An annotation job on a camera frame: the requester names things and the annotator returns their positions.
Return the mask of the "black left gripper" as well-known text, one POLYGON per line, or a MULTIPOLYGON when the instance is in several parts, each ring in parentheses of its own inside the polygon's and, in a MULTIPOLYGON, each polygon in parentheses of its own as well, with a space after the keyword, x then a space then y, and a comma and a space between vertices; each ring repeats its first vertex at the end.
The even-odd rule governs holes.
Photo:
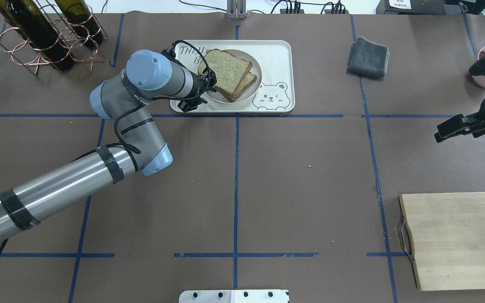
POLYGON ((215 72, 210 69, 204 54, 194 45, 185 41, 177 40, 172 45, 162 50, 160 53, 166 58, 172 68, 171 77, 167 84, 175 84, 178 90, 173 94, 160 94, 160 98, 169 101, 177 101, 177 107, 183 112, 191 112, 198 109, 202 104, 207 104, 202 95, 207 91, 215 91, 214 85, 217 83, 215 72), (175 48, 178 44, 183 44, 200 56, 201 63, 205 64, 205 71, 202 74, 196 74, 186 68, 179 60, 176 59, 175 48))

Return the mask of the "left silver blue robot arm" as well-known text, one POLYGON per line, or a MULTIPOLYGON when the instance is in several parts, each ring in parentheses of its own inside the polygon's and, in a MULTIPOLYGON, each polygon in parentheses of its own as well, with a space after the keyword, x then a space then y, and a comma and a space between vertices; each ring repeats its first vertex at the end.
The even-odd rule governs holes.
POLYGON ((180 63, 175 46, 161 53, 133 53, 119 75, 102 82, 89 96, 97 115, 114 120, 117 142, 96 147, 67 165, 0 192, 0 249, 15 234, 137 171, 148 176, 171 165, 173 156, 147 105, 175 100, 181 111, 194 111, 216 82, 209 66, 192 72, 180 63))

